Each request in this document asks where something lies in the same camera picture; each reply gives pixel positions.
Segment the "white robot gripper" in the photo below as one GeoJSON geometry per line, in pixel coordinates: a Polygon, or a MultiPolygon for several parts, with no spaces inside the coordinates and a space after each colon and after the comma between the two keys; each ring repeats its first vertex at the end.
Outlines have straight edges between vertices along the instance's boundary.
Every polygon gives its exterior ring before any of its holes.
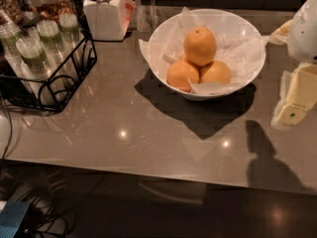
{"type": "Polygon", "coordinates": [[[302,62],[293,72],[283,73],[280,99],[270,122],[274,129],[287,130],[317,104],[317,0],[306,0],[292,21],[277,28],[269,41],[280,46],[287,43],[289,55],[302,62]]]}

